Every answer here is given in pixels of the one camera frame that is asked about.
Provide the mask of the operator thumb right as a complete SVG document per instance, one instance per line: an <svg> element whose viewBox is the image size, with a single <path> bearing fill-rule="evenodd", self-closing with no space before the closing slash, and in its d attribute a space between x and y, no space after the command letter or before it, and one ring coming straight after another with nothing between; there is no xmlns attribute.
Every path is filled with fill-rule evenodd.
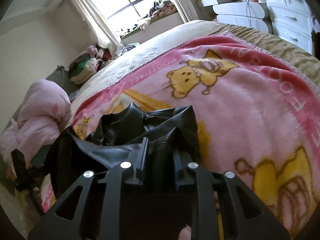
<svg viewBox="0 0 320 240"><path fill-rule="evenodd" d="M178 236L178 240L191 240L191 227L186 225Z"/></svg>

